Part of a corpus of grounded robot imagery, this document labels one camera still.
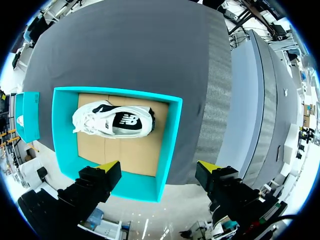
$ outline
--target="desk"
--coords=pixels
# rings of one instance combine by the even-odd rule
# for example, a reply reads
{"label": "desk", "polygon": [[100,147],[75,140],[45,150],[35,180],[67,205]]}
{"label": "desk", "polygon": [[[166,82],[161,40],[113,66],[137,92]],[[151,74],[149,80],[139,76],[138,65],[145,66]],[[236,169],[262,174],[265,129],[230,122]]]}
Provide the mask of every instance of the desk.
{"label": "desk", "polygon": [[197,160],[217,159],[227,126],[231,72],[228,32],[216,10],[185,0],[108,0],[67,15],[42,34],[23,90],[40,92],[39,141],[52,150],[55,87],[97,86],[182,98],[167,184],[186,184],[196,182]]}
{"label": "desk", "polygon": [[268,24],[268,22],[262,17],[260,12],[254,6],[252,6],[246,0],[241,0],[240,2],[246,7],[246,9],[238,16],[238,21],[236,21],[235,27],[228,32],[229,35],[251,18],[256,18],[263,25],[265,25],[272,36],[276,33],[275,30]]}

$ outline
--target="sneaker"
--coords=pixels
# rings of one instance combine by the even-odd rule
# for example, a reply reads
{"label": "sneaker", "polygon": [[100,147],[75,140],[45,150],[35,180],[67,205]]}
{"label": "sneaker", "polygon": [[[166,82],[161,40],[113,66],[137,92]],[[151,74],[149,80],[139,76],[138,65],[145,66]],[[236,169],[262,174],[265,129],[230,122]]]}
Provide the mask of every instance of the sneaker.
{"label": "sneaker", "polygon": [[72,116],[73,133],[104,138],[141,138],[155,128],[154,112],[148,106],[113,106],[106,100],[78,108]]}

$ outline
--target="white floor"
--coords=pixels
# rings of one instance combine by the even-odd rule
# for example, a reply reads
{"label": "white floor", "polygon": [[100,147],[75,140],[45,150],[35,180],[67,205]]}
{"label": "white floor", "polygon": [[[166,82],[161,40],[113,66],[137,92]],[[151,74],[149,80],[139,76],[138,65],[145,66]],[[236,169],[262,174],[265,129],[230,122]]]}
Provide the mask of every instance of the white floor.
{"label": "white floor", "polygon": [[[37,157],[47,169],[46,180],[54,189],[65,189],[73,183],[59,169],[55,152],[35,141],[33,145],[39,150]],[[179,232],[189,229],[196,221],[211,221],[210,200],[201,186],[166,185],[160,203],[140,202],[111,196],[106,203],[97,206],[104,212],[104,218],[122,221],[130,227],[130,240],[158,240],[167,231],[166,240],[181,239]]]}

